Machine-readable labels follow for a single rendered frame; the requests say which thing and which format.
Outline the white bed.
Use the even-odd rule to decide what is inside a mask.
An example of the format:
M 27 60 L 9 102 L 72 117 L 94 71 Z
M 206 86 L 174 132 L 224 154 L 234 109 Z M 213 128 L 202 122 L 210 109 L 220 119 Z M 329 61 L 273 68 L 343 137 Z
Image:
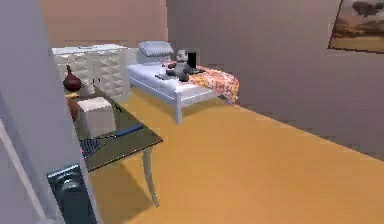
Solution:
M 142 58 L 147 58 L 147 61 L 127 66 L 130 83 L 171 105 L 177 124 L 182 123 L 182 109 L 193 104 L 215 97 L 223 97 L 225 102 L 231 105 L 224 96 L 206 87 L 189 84 L 189 80 L 180 82 L 177 77 L 173 76 L 170 76 L 170 80 L 156 78 L 155 75 L 157 74 L 166 74 L 168 65 L 176 61 L 170 60 L 172 54 L 165 57 L 147 57 L 139 50 L 139 55 Z M 195 68 L 199 70 L 199 73 L 203 72 L 200 66 L 196 65 Z

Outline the framed landscape picture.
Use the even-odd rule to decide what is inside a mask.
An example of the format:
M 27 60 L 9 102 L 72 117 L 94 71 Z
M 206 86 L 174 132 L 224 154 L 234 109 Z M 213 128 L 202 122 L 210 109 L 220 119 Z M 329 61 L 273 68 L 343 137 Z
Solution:
M 384 54 L 384 0 L 340 0 L 328 48 Z

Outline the orange patterned blanket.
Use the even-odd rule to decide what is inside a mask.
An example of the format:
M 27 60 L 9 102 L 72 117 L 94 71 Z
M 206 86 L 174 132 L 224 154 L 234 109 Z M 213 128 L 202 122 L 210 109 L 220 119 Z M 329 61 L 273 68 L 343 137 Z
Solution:
M 230 104 L 238 100 L 240 82 L 232 74 L 200 66 L 202 73 L 189 76 L 189 84 L 206 87 L 215 93 L 222 95 Z

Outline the blue handled tennis racket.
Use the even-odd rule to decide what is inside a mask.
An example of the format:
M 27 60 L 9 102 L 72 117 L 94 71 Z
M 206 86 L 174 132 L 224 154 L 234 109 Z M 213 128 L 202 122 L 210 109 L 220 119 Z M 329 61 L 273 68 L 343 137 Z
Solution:
M 136 131 L 139 131 L 142 128 L 143 128 L 143 125 L 139 124 L 133 127 L 123 129 L 121 131 L 118 131 L 108 136 L 98 136 L 93 138 L 80 139 L 79 143 L 82 149 L 82 155 L 85 158 L 88 158 L 91 155 L 93 155 L 95 152 L 97 152 L 100 148 L 108 144 L 110 141 L 128 134 L 134 133 Z

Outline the dark glass top table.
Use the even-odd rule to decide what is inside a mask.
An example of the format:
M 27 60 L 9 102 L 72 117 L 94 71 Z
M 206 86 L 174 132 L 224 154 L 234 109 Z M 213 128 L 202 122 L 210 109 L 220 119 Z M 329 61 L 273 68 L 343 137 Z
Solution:
M 82 100 L 87 100 L 96 97 L 103 97 L 112 104 L 114 111 L 116 130 L 101 136 L 108 136 L 114 134 L 123 129 L 133 127 L 139 124 L 142 124 L 134 115 L 124 109 L 118 102 L 116 102 L 111 97 L 107 96 L 99 88 L 95 88 L 95 93 L 93 95 L 84 96 L 77 93 L 67 94 L 67 99 L 72 99 L 77 103 Z M 87 139 L 93 137 L 87 137 L 81 128 L 79 121 L 80 115 L 80 106 L 79 114 L 77 120 L 74 122 L 77 136 L 80 139 Z M 91 155 L 88 158 L 85 158 L 85 164 L 89 172 L 100 169 L 104 166 L 112 164 L 127 157 L 133 156 L 135 154 L 142 154 L 143 161 L 143 170 L 148 190 L 150 192 L 152 201 L 156 207 L 160 205 L 156 190 L 155 184 L 152 177 L 152 148 L 161 143 L 163 139 L 152 131 L 149 127 L 142 124 L 143 128 L 134 133 L 116 138 L 110 141 L 108 144 L 100 148 L 97 152 Z

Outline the grey room door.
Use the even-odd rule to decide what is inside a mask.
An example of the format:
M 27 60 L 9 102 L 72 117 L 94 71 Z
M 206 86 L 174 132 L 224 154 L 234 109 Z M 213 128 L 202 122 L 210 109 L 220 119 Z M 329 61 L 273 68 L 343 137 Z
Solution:
M 65 224 L 46 175 L 79 164 L 98 210 L 37 0 L 0 0 L 0 224 Z

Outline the dark red round vase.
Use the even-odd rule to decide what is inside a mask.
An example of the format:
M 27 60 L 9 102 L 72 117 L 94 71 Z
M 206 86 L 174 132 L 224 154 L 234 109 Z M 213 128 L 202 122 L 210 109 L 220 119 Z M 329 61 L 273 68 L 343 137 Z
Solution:
M 64 87 L 71 92 L 76 92 L 81 89 L 81 80 L 72 73 L 69 65 L 66 65 L 67 76 L 63 81 Z

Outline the grey striped pillow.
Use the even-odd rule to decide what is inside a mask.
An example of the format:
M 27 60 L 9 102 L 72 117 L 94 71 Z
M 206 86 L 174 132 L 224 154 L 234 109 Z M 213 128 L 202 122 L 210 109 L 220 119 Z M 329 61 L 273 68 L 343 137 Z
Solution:
M 143 41 L 138 48 L 147 57 L 165 57 L 174 53 L 172 46 L 165 41 Z

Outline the white chest of drawers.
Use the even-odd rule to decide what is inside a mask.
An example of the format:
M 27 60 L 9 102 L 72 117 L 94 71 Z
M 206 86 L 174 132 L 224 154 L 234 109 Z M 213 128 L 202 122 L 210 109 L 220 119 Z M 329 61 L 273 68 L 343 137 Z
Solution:
M 127 74 L 127 47 L 116 44 L 53 48 L 52 53 L 61 80 L 68 75 L 66 66 L 83 83 L 93 83 L 117 102 L 131 94 Z

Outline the white cube box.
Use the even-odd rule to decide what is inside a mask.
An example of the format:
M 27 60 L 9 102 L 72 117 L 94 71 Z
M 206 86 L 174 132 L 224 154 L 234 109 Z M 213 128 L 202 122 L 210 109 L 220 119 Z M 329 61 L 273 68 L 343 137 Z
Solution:
M 79 121 L 87 137 L 98 137 L 116 130 L 112 104 L 103 97 L 78 102 Z

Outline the grey and white teddy bear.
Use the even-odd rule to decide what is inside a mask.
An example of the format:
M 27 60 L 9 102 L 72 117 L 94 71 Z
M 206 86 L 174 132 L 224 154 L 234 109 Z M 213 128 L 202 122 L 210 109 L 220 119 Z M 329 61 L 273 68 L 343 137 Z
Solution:
M 176 53 L 176 61 L 168 65 L 166 74 L 168 76 L 177 77 L 180 82 L 187 82 L 190 75 L 198 74 L 197 68 L 192 68 L 188 64 L 188 52 L 180 49 Z

